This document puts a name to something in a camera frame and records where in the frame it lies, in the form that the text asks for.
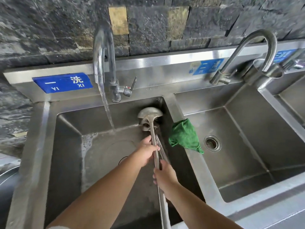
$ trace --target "faucet spout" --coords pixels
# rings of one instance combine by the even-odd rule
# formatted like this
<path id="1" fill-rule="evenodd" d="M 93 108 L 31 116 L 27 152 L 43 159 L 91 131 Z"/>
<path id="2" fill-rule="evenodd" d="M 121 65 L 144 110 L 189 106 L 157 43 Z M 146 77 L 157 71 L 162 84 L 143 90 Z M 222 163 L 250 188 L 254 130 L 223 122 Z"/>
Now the faucet spout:
<path id="1" fill-rule="evenodd" d="M 239 46 L 236 48 L 234 53 L 231 55 L 229 60 L 225 63 L 221 70 L 218 70 L 213 78 L 210 80 L 210 83 L 217 85 L 219 82 L 228 84 L 230 82 L 229 77 L 226 77 L 226 70 L 232 64 L 233 60 L 239 55 L 242 49 L 249 44 L 249 42 L 257 37 L 264 37 L 268 44 L 268 52 L 265 58 L 263 65 L 261 66 L 262 71 L 267 71 L 273 63 L 274 57 L 276 55 L 277 40 L 275 34 L 269 30 L 257 30 L 249 34 L 244 38 Z"/>
<path id="2" fill-rule="evenodd" d="M 102 21 L 98 26 L 93 40 L 93 73 L 94 80 L 98 88 L 103 88 L 105 83 L 105 49 L 107 49 L 108 65 L 109 65 L 109 82 L 112 102 L 120 102 L 121 94 L 131 96 L 135 85 L 135 78 L 132 87 L 119 86 L 119 81 L 116 79 L 115 53 L 113 43 L 113 32 L 108 22 Z"/>

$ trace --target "person's left hand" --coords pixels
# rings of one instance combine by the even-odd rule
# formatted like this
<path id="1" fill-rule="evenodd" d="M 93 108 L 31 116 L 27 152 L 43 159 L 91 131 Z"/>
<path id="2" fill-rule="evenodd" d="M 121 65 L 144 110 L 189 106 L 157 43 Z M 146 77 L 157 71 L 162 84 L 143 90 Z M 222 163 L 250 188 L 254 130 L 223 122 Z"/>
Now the person's left hand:
<path id="1" fill-rule="evenodd" d="M 152 154 L 156 150 L 160 150 L 160 147 L 157 145 L 152 145 L 151 143 L 151 135 L 144 138 L 138 145 L 137 149 L 133 152 L 134 156 L 137 159 L 137 162 L 141 165 L 141 167 L 147 165 L 149 159 Z"/>

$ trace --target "water stream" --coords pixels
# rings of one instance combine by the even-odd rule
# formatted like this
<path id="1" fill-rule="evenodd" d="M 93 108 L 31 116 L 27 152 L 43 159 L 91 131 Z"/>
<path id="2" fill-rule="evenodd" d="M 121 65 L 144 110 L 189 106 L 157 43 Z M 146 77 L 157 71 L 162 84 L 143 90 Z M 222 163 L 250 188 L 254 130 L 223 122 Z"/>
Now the water stream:
<path id="1" fill-rule="evenodd" d="M 106 110 L 106 113 L 107 113 L 108 120 L 111 124 L 112 131 L 114 132 L 114 124 L 113 124 L 113 121 L 112 121 L 112 118 L 111 118 L 109 105 L 108 105 L 108 102 L 107 102 L 107 99 L 106 99 L 104 84 L 102 83 L 102 84 L 98 85 L 98 89 L 99 89 L 99 92 L 101 93 L 103 104 L 105 106 L 105 110 Z"/>

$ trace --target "stone wall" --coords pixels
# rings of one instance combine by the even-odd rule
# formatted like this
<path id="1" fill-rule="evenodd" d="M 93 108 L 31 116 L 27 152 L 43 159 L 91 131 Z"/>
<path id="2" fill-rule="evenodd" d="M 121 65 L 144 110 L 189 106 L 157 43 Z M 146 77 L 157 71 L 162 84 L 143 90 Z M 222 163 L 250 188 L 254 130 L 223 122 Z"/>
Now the stone wall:
<path id="1" fill-rule="evenodd" d="M 305 0 L 0 0 L 0 72 L 92 59 L 99 20 L 117 57 L 238 45 L 257 29 L 305 38 Z M 31 102 L 0 81 L 0 152 L 21 156 Z"/>

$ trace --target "green rag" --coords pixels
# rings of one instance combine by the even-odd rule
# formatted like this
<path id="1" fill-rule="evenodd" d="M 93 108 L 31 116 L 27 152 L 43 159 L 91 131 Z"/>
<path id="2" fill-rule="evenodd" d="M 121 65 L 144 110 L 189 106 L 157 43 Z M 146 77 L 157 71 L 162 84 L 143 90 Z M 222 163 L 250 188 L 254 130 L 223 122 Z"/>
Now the green rag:
<path id="1" fill-rule="evenodd" d="M 204 153 L 200 147 L 195 128 L 189 119 L 181 120 L 173 124 L 168 142 L 172 147 L 179 144 L 186 149 L 196 150 L 201 154 Z"/>

